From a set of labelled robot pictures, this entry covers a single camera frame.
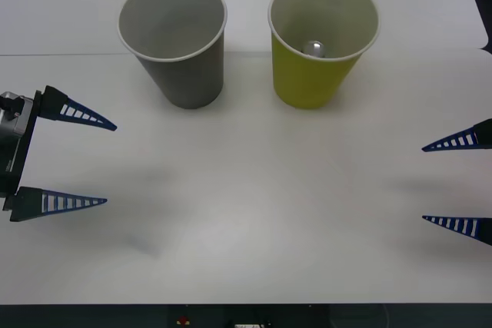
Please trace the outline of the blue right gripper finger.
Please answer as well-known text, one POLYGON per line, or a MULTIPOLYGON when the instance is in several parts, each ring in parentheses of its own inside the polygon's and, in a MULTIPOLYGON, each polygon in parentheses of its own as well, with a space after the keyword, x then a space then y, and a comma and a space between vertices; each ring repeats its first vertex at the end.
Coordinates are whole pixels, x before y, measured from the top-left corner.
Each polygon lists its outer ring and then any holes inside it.
POLYGON ((424 215, 422 218, 439 227, 492 245, 492 219, 489 217, 438 217, 424 215))
POLYGON ((473 127, 443 137, 422 148, 423 152, 459 151, 459 150, 490 150, 491 119, 487 119, 473 127))

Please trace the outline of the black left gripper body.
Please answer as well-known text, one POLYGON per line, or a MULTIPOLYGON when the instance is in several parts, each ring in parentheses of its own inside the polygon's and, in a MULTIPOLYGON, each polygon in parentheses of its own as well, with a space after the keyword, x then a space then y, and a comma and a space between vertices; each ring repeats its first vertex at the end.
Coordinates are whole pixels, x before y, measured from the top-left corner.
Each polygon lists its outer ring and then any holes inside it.
POLYGON ((35 123, 40 111, 42 93, 27 98, 6 91, 1 94, 1 196, 15 194, 35 123))

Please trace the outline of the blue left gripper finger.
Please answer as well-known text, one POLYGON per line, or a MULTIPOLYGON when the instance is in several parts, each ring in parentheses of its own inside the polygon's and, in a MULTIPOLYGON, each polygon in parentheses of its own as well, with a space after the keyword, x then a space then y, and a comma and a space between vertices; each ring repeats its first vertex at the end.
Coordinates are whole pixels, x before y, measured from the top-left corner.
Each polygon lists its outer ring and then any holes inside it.
POLYGON ((42 94, 39 116, 53 121, 83 124, 109 131, 117 130, 117 126, 107 118, 49 85, 42 94))
POLYGON ((84 210, 105 204, 107 201, 100 197, 66 194, 36 187, 20 187, 16 194, 6 197, 3 211, 11 212, 11 222, 22 222, 38 217, 84 210))

